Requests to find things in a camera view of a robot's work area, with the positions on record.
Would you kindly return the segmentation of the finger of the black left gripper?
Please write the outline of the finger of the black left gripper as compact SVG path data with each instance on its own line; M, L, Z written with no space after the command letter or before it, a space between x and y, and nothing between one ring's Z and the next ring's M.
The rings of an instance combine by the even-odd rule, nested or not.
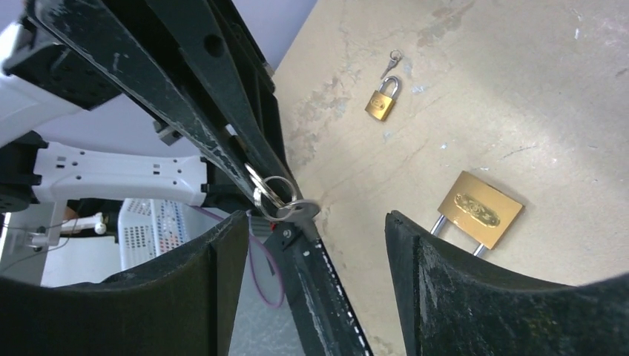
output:
M258 182L291 178L274 84L232 1L149 1L168 87L146 102L251 199Z
M27 16L86 59L146 112L161 119L145 106L168 87L152 54L160 37L148 2L29 1Z

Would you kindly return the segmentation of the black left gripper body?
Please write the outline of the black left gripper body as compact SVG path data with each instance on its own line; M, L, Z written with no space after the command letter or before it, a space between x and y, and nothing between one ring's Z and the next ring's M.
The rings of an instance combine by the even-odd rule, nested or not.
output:
M232 1L153 1L186 66L231 124L258 172L287 177L266 59Z

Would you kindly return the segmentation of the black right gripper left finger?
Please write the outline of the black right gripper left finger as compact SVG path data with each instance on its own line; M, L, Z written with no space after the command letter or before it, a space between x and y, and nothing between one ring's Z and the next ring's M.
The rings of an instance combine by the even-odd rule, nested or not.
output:
M248 253L242 211L101 283L1 279L3 355L227 355Z

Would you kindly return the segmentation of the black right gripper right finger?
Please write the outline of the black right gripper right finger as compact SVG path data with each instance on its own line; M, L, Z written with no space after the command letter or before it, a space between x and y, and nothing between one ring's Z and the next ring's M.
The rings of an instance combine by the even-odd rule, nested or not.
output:
M385 241L408 355L626 355L628 276L566 286L435 237L399 211Z

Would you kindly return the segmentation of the large brass padlock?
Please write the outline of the large brass padlock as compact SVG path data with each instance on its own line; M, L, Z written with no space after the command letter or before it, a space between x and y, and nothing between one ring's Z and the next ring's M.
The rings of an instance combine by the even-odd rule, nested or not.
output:
M452 223L477 242L472 255L482 257L498 244L523 209L522 203L462 171L438 207L439 218L430 234L437 237Z

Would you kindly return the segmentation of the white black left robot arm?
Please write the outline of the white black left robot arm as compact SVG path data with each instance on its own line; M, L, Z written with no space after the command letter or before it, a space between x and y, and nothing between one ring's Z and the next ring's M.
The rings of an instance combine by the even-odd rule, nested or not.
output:
M24 1L1 34L1 195L226 211L300 191L232 1Z

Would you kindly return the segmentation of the small silver key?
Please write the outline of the small silver key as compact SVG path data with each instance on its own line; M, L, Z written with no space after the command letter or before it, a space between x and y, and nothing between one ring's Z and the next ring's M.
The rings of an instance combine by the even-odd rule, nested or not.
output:
M402 58L403 58L403 54L402 54L401 51L399 51L397 49L392 50L389 53L389 61L388 61L388 64L386 66L386 69L381 74L381 79L384 79L386 77L386 75L388 74L388 72L390 72L391 69L396 67L398 65L399 61L402 60Z

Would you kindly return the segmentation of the white perforated plastic basket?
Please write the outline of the white perforated plastic basket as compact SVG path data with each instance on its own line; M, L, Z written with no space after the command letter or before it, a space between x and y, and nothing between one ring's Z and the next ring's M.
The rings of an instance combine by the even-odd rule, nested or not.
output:
M124 200L117 222L122 270L186 244L209 230L215 222L180 202Z

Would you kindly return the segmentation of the small brass padlock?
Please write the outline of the small brass padlock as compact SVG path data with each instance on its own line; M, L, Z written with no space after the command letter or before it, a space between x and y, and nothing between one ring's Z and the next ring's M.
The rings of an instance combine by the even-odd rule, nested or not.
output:
M387 76L380 83L366 104L364 110L378 121L386 121L395 106L401 81L397 76Z

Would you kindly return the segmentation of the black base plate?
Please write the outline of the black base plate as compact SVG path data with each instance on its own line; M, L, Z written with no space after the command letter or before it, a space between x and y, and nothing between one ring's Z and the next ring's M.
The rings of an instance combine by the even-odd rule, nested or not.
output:
M358 316L321 238L279 223L265 242L283 278L306 355L372 355Z

